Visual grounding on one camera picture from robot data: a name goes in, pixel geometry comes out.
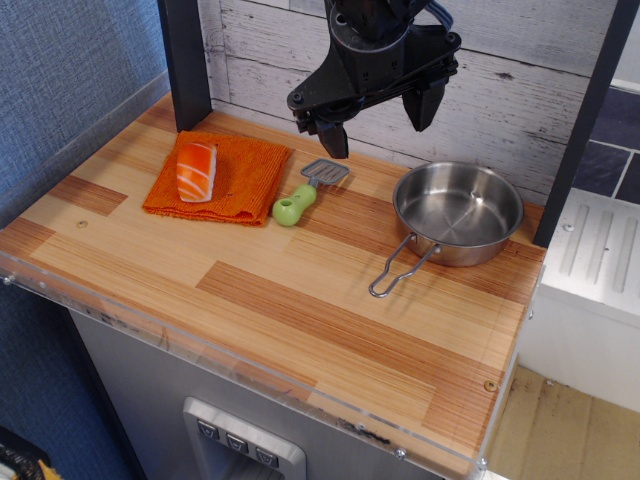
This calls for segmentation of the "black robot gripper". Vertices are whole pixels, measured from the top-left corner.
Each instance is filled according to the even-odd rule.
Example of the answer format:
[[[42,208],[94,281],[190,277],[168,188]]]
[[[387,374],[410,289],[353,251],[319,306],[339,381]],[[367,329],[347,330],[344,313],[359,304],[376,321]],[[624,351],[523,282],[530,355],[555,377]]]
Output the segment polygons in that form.
[[[436,1],[328,1],[325,12],[328,54],[287,98],[298,129],[347,159],[343,123],[396,97],[413,128],[427,129],[457,72],[452,15]]]

